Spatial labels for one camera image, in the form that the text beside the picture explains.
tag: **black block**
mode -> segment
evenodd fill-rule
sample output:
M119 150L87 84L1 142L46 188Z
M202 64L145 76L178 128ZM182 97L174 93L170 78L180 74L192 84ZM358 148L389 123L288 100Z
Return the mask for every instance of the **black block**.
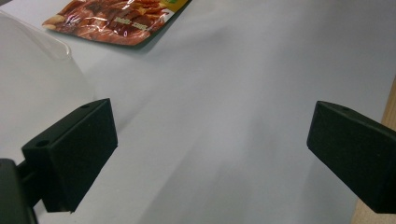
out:
M317 102L307 145L377 213L396 213L396 132L341 105Z
M74 212L117 144L109 99L79 107L29 141L22 152L47 211Z

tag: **brown plastic packet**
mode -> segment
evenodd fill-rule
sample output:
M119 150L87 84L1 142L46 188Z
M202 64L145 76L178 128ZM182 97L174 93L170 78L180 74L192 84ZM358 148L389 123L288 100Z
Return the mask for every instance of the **brown plastic packet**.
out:
M155 35L190 0L73 0L43 27L85 39L135 46Z

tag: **screw hole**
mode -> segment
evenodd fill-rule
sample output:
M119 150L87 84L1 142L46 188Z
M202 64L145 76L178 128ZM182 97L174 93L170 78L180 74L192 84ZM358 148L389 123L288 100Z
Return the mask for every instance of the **screw hole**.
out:
M50 143L49 140L43 140L43 141L39 141L37 142L37 144L35 144L36 147L44 147L46 145L48 145Z

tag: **wooden surface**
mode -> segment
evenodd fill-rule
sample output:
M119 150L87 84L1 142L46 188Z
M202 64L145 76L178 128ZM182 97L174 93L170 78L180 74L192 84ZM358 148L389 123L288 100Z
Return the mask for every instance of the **wooden surface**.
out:
M392 89L389 94L387 107L381 121L385 126L396 130L396 78L393 80ZM361 200L356 204L352 224L390 224L396 223L396 215L376 214Z

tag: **wooden board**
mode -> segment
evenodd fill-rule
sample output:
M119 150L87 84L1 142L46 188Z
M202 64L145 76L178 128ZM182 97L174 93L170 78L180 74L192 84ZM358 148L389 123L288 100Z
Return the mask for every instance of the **wooden board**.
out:
M387 107L381 123L396 131L396 78L393 80ZM358 200L351 224L394 224L396 215L377 214L361 200Z

